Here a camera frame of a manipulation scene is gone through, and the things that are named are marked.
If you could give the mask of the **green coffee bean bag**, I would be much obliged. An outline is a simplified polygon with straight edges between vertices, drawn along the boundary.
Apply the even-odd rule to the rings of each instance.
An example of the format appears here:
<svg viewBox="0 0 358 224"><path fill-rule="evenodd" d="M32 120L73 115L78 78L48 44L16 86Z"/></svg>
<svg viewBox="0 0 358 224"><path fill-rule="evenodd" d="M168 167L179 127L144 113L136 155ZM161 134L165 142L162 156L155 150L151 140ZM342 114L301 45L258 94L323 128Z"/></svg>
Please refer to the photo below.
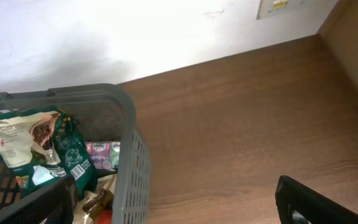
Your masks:
<svg viewBox="0 0 358 224"><path fill-rule="evenodd" d="M72 115L56 106L0 114L0 156L23 197L66 176L74 178L79 199L98 184Z"/></svg>

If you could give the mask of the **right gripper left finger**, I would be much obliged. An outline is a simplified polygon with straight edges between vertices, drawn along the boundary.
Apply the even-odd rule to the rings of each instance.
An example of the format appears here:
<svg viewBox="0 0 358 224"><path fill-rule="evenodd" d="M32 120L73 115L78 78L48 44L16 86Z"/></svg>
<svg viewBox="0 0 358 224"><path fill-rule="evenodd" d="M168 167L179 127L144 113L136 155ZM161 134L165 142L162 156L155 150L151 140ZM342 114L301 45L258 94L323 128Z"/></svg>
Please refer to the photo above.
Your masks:
<svg viewBox="0 0 358 224"><path fill-rule="evenodd" d="M78 189L72 175L36 190L0 211L3 223L72 223Z"/></svg>

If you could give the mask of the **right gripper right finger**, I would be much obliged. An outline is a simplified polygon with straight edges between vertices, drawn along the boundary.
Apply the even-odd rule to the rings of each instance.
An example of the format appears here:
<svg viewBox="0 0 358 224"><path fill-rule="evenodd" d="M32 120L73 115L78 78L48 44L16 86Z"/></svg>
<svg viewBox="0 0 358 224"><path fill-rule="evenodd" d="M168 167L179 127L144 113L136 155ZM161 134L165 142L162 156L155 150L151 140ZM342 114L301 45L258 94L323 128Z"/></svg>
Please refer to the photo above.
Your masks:
<svg viewBox="0 0 358 224"><path fill-rule="evenodd" d="M280 176L275 201L281 223L358 223L358 214L287 175Z"/></svg>

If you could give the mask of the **orange spaghetti packet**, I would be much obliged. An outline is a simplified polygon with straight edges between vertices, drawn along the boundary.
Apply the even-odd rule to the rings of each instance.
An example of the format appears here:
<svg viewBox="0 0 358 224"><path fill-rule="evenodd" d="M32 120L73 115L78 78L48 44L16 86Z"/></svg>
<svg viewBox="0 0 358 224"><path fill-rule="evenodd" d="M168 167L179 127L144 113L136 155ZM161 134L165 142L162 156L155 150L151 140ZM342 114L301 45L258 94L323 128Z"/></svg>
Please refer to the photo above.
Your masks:
<svg viewBox="0 0 358 224"><path fill-rule="evenodd" d="M95 224L112 224L112 210L104 210L94 221Z"/></svg>

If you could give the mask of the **brown clear snack bag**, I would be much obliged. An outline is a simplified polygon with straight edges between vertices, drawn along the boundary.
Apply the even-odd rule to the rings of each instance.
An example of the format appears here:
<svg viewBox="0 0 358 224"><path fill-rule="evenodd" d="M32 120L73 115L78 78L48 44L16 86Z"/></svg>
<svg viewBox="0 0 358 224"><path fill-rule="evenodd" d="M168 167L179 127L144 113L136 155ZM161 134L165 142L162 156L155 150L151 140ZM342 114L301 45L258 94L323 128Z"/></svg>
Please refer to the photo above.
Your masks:
<svg viewBox="0 0 358 224"><path fill-rule="evenodd" d="M85 190L85 197L76 205L72 224L95 224L94 221L104 210L112 210L117 175L98 179L94 192Z"/></svg>

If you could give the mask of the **Kleenex tissue multipack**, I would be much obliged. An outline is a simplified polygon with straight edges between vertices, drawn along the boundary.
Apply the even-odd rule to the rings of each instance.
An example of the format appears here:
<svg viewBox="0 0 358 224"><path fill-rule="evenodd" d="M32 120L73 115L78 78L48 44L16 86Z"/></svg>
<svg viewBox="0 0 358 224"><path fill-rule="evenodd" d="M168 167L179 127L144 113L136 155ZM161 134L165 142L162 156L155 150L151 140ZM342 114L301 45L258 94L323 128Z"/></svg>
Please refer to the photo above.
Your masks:
<svg viewBox="0 0 358 224"><path fill-rule="evenodd" d="M95 168L117 171L121 148L120 141L87 142L86 148Z"/></svg>

